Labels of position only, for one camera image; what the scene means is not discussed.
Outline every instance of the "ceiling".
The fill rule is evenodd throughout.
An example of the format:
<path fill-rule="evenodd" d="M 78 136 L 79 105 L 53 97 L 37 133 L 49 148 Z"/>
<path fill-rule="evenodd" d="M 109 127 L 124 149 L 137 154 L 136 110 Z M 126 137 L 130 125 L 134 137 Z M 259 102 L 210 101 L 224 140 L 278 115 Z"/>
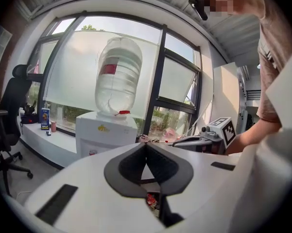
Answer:
<path fill-rule="evenodd" d="M 30 11 L 44 8 L 59 0 L 23 0 Z M 250 76 L 259 75 L 257 46 L 259 40 L 259 21 L 252 15 L 228 16 L 211 15 L 201 21 L 189 6 L 188 0 L 164 1 L 190 16 L 206 29 L 222 46 L 231 61 L 237 66 L 247 65 Z"/>

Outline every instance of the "window frame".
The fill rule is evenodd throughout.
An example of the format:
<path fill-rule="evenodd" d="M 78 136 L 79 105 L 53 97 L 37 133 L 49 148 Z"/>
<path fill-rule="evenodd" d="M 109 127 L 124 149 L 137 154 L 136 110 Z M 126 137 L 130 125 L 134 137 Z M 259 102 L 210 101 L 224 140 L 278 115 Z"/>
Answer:
<path fill-rule="evenodd" d="M 116 12 L 86 12 L 83 11 L 79 14 L 73 14 L 61 18 L 56 18 L 43 32 L 39 40 L 37 41 L 34 50 L 29 58 L 28 63 L 32 61 L 32 57 L 34 55 L 34 51 L 36 48 L 39 47 L 39 45 L 58 40 L 53 51 L 50 54 L 50 57 L 46 63 L 45 69 L 43 74 L 28 74 L 28 78 L 32 81 L 40 83 L 40 89 L 39 89 L 39 95 L 38 95 L 38 101 L 37 101 L 37 113 L 40 114 L 40 108 L 43 107 L 45 101 L 43 100 L 43 96 L 45 93 L 45 88 L 47 85 L 48 76 L 50 74 L 50 69 L 53 65 L 54 60 L 56 59 L 56 55 L 59 52 L 61 46 L 66 43 L 66 41 L 69 39 L 69 35 L 79 26 L 79 24 L 86 18 L 86 17 L 93 17 L 93 16 L 104 16 L 104 17 L 116 17 L 116 18 L 123 18 L 127 20 L 136 21 L 139 23 L 143 23 L 149 26 L 152 26 L 154 28 L 157 28 L 161 30 L 160 32 L 160 38 L 158 43 L 158 53 L 156 56 L 156 67 L 155 67 L 155 73 L 152 83 L 152 89 L 150 98 L 148 101 L 148 106 L 146 110 L 145 119 L 143 121 L 140 133 L 141 134 L 149 134 L 152 114 L 155 107 L 163 107 L 167 109 L 172 109 L 176 111 L 182 111 L 189 114 L 188 120 L 189 120 L 189 129 L 192 127 L 193 123 L 196 121 L 198 114 L 199 114 L 199 108 L 200 108 L 200 101 L 201 101 L 201 89 L 202 89 L 202 58 L 200 53 L 200 47 L 194 45 L 189 40 L 184 38 L 182 35 L 176 33 L 175 31 L 168 28 L 167 25 L 161 25 L 159 23 L 153 22 L 151 20 L 128 15 L 124 13 L 116 13 Z M 68 28 L 62 32 L 57 34 L 52 34 L 56 27 L 61 23 L 61 21 L 65 19 L 75 18 L 75 20 L 68 26 Z M 196 62 L 197 59 L 200 60 L 200 63 L 193 64 L 189 60 L 185 59 L 184 57 L 180 56 L 179 54 L 173 52 L 172 50 L 169 50 L 165 48 L 165 40 L 166 40 L 166 34 L 170 34 L 177 38 L 178 40 L 184 42 L 188 46 L 190 46 L 193 51 L 193 60 Z M 164 66 L 164 60 L 165 58 L 169 58 L 178 64 L 188 68 L 189 70 L 196 73 L 196 76 L 194 78 L 194 86 L 191 93 L 191 101 L 195 101 L 195 105 L 188 105 L 183 102 L 171 100 L 168 98 L 160 97 L 159 91 L 160 91 L 160 85 L 161 85 L 161 79 L 163 74 L 163 66 Z M 71 136 L 75 136 L 75 132 L 73 130 L 66 130 L 65 127 L 57 126 L 57 130 L 63 133 L 66 133 Z"/>

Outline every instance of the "person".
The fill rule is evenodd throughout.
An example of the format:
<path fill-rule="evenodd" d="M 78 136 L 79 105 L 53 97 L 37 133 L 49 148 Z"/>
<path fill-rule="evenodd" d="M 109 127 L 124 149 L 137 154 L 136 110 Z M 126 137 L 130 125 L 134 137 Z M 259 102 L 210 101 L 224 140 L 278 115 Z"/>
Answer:
<path fill-rule="evenodd" d="M 242 152 L 251 144 L 281 128 L 274 107 L 265 94 L 292 55 L 292 29 L 273 0 L 206 0 L 211 11 L 229 14 L 253 14 L 260 22 L 258 54 L 260 61 L 261 98 L 259 121 L 246 132 L 237 135 L 226 154 Z"/>

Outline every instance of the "t-shirt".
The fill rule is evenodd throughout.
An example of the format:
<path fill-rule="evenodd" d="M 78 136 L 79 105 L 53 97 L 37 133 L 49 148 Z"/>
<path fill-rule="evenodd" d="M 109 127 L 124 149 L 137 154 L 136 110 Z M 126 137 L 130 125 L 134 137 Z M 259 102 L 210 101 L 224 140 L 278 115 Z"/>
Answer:
<path fill-rule="evenodd" d="M 292 28 L 283 12 L 272 0 L 264 0 L 265 14 L 260 19 L 261 97 L 257 115 L 266 121 L 279 122 L 266 90 L 284 68 L 292 55 Z"/>

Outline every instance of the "chair wheel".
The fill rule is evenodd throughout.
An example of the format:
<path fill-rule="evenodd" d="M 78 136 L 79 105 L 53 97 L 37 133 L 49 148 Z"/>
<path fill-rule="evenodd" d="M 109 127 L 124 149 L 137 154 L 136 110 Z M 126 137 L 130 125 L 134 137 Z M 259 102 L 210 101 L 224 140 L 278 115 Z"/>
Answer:
<path fill-rule="evenodd" d="M 33 177 L 34 177 L 34 175 L 32 174 L 32 173 L 27 173 L 27 177 L 29 178 L 29 179 L 32 179 Z"/>

